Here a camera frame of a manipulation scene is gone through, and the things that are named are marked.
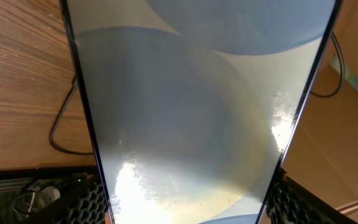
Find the blue screen Galaxy smartphone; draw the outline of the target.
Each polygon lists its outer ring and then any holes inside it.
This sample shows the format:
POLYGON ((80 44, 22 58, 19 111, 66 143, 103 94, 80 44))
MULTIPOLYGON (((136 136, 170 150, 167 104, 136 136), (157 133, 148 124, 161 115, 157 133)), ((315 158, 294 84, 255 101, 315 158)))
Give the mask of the blue screen Galaxy smartphone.
POLYGON ((60 3, 114 223, 259 223, 337 0, 60 3))

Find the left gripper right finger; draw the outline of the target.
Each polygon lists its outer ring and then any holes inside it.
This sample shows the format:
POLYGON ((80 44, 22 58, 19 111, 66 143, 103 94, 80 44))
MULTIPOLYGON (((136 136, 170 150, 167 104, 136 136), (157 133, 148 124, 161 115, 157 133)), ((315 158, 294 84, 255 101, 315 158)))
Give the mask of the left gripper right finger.
POLYGON ((272 224, 356 224, 289 178, 283 169, 273 176, 266 213, 272 224))

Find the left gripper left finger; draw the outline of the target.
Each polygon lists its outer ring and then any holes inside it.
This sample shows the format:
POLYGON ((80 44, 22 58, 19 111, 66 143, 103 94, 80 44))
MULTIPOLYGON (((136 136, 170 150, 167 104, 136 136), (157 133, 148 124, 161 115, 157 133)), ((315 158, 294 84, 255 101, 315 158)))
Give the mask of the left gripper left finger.
POLYGON ((108 205, 99 177, 90 177, 40 212, 26 224, 104 223, 108 205))

